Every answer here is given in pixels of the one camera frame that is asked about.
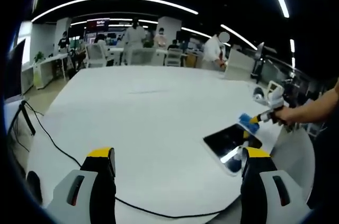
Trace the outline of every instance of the pillar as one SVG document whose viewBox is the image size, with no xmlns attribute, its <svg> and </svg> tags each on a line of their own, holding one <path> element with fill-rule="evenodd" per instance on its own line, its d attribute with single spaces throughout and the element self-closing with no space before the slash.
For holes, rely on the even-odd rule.
<svg viewBox="0 0 339 224">
<path fill-rule="evenodd" d="M 158 20 L 157 32 L 160 28 L 164 28 L 164 34 L 167 38 L 167 47 L 176 39 L 176 32 L 181 31 L 182 21 L 172 17 L 163 16 Z"/>
</svg>

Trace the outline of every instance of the black cable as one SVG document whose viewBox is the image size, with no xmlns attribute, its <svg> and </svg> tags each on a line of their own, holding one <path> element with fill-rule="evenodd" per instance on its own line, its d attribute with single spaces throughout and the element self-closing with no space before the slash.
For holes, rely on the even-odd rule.
<svg viewBox="0 0 339 224">
<path fill-rule="evenodd" d="M 23 144 L 20 143 L 19 139 L 17 138 L 17 131 L 18 131 L 18 126 L 19 126 L 19 119 L 16 118 L 16 121 L 15 121 L 15 128 L 13 128 L 13 132 L 14 132 L 14 136 L 15 136 L 15 140 L 16 142 L 22 146 L 27 152 L 30 152 L 26 146 L 24 146 Z"/>
<path fill-rule="evenodd" d="M 28 105 L 28 109 L 31 110 L 31 111 L 33 111 L 33 112 L 35 112 L 35 113 L 37 113 L 37 114 L 39 114 L 39 115 L 44 116 L 43 113 L 40 113 L 40 112 L 38 112 L 38 111 L 33 110 L 33 108 L 31 108 L 31 105 Z"/>
<path fill-rule="evenodd" d="M 31 110 L 34 112 L 34 115 L 35 117 L 37 118 L 37 121 L 40 125 L 40 127 L 44 130 L 44 132 L 48 135 L 48 137 L 50 138 L 50 140 L 52 141 L 53 145 L 59 150 L 61 151 L 63 154 L 65 154 L 67 157 L 71 158 L 72 160 L 74 160 L 76 162 L 76 164 L 79 165 L 79 167 L 81 168 L 81 165 L 80 163 L 74 158 L 72 157 L 71 155 L 65 153 L 63 150 L 61 150 L 53 141 L 51 135 L 46 131 L 46 129 L 42 126 L 38 116 L 37 116 L 37 113 L 36 111 L 34 110 L 34 108 L 32 108 L 32 106 L 28 103 L 28 102 L 25 102 L 30 108 Z M 222 211 L 224 211 L 224 209 L 220 210 L 220 211 L 216 211 L 216 212 L 211 212 L 211 213 L 203 213 L 203 214 L 195 214 L 195 215 L 183 215 L 183 216 L 170 216 L 170 215 L 165 215 L 165 214 L 161 214 L 161 213 L 157 213 L 157 212 L 152 212 L 152 211 L 149 211 L 149 210 L 146 210 L 146 209 L 143 209 L 143 208 L 140 208 L 140 207 L 137 207 L 135 205 L 132 205 L 130 203 L 127 203 L 126 201 L 118 198 L 118 197 L 115 197 L 116 200 L 118 200 L 119 202 L 129 206 L 129 207 L 132 207 L 134 209 L 137 209 L 139 211 L 142 211 L 142 212 L 147 212 L 147 213 L 150 213 L 150 214 L 153 214 L 153 215 L 156 215 L 156 216 L 160 216 L 160 217 L 163 217 L 163 218 L 167 218 L 167 219 L 183 219 L 183 218 L 196 218 L 196 217 L 204 217 L 204 216 L 209 216 L 209 215 L 215 215 L 215 214 L 218 214 L 218 213 L 221 213 Z"/>
<path fill-rule="evenodd" d="M 167 218 L 167 219 L 183 219 L 183 218 L 204 217 L 204 216 L 218 214 L 218 213 L 221 213 L 222 211 L 224 211 L 224 209 L 223 209 L 223 210 L 220 210 L 220 211 L 217 211 L 217 212 L 211 212 L 211 213 L 203 213 L 203 214 L 195 214 L 195 215 L 183 215 L 183 216 L 170 216 L 170 215 L 165 215 L 165 214 L 161 214 L 161 213 L 148 211 L 148 210 L 140 208 L 140 207 L 136 207 L 135 205 L 129 204 L 129 203 L 125 202 L 124 200 L 121 200 L 117 197 L 115 197 L 115 199 L 118 200 L 119 202 L 125 204 L 125 205 L 128 205 L 129 207 L 134 208 L 134 209 L 137 209 L 137 210 L 140 210 L 140 211 L 143 211 L 143 212 L 147 212 L 147 213 L 150 213 L 150 214 L 153 214 L 153 215 L 157 215 L 157 216 L 160 216 L 160 217 L 164 217 L 164 218 Z"/>
<path fill-rule="evenodd" d="M 42 124 L 41 124 L 41 122 L 40 122 L 40 120 L 39 120 L 39 118 L 38 118 L 38 116 L 37 116 L 37 112 L 34 110 L 34 108 L 32 108 L 32 106 L 31 106 L 27 101 L 25 101 L 25 104 L 28 105 L 28 106 L 32 109 L 32 111 L 33 111 L 33 113 L 34 113 L 34 115 L 35 115 L 35 118 L 37 119 L 37 121 L 38 121 L 40 127 L 41 127 L 41 128 L 44 130 L 44 132 L 48 135 L 48 137 L 49 137 L 49 139 L 52 141 L 53 145 L 54 145 L 59 151 L 61 151 L 64 155 L 66 155 L 66 156 L 69 157 L 70 159 L 74 160 L 74 161 L 76 162 L 76 164 L 79 165 L 79 167 L 81 167 L 80 163 L 76 160 L 76 158 L 74 158 L 73 156 L 71 156 L 71 155 L 69 155 L 68 153 L 64 152 L 63 150 L 61 150 L 61 149 L 55 144 L 55 142 L 54 142 L 54 140 L 52 139 L 51 135 L 50 135 L 50 134 L 47 132 L 47 130 L 42 126 Z"/>
</svg>

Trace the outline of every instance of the human arm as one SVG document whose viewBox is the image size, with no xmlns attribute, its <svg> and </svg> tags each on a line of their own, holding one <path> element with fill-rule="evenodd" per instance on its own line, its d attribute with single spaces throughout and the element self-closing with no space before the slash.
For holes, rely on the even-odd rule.
<svg viewBox="0 0 339 224">
<path fill-rule="evenodd" d="M 316 101 L 307 103 L 303 106 L 291 109 L 284 107 L 280 111 L 276 111 L 275 115 L 287 123 L 310 123 L 326 120 L 332 113 L 339 100 L 339 81 L 335 87 Z"/>
</svg>

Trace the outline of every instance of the potted plant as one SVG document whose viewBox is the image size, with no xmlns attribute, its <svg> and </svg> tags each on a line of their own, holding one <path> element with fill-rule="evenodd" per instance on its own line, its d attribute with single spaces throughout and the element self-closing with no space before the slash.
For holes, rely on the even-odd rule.
<svg viewBox="0 0 339 224">
<path fill-rule="evenodd" d="M 39 51 L 35 57 L 34 57 L 34 61 L 37 64 L 39 61 L 43 60 L 43 53 L 41 51 Z"/>
</svg>

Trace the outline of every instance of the screen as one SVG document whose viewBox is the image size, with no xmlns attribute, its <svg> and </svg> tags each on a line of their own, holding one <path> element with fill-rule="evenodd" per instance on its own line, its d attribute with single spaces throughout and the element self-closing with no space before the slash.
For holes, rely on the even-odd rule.
<svg viewBox="0 0 339 224">
<path fill-rule="evenodd" d="M 87 21 L 86 31 L 87 32 L 108 31 L 109 22 L 110 22 L 109 19 Z"/>
<path fill-rule="evenodd" d="M 8 54 L 5 68 L 4 99 L 21 95 L 21 65 L 26 40 L 20 42 Z"/>
<path fill-rule="evenodd" d="M 242 126 L 235 124 L 204 138 L 205 143 L 232 173 L 237 173 L 242 167 L 241 160 L 236 158 L 239 146 L 245 141 L 248 141 L 250 147 L 260 149 L 262 146 L 262 143 L 253 135 L 244 139 L 244 131 Z"/>
</svg>

